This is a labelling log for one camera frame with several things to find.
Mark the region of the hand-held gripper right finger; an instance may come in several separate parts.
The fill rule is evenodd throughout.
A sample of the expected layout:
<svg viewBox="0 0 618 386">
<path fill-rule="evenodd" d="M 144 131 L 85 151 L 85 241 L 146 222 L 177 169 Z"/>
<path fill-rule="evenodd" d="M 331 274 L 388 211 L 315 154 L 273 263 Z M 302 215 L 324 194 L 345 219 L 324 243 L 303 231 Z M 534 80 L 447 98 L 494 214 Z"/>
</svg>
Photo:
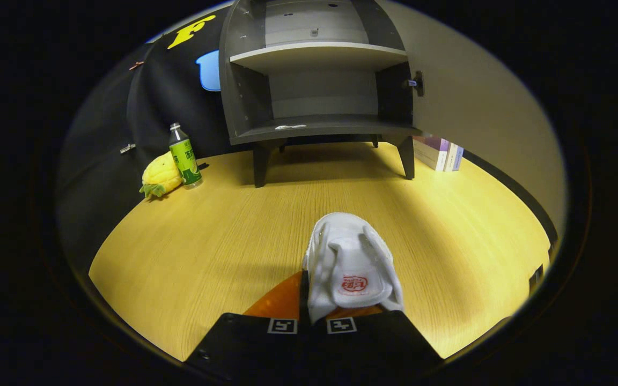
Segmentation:
<svg viewBox="0 0 618 386">
<path fill-rule="evenodd" d="M 443 361 L 402 311 L 321 318 L 309 332 L 312 378 L 416 378 Z"/>
</svg>

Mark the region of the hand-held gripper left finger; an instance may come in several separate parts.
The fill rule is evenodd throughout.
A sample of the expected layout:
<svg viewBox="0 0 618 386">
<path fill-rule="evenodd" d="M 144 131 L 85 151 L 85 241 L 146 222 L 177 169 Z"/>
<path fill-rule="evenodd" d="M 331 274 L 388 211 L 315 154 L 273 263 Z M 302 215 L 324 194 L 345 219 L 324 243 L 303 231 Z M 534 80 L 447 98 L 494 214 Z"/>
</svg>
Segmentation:
<svg viewBox="0 0 618 386">
<path fill-rule="evenodd" d="M 245 312 L 221 314 L 186 364 L 212 377 L 288 376 L 310 328 L 306 285 L 298 271 Z"/>
</svg>

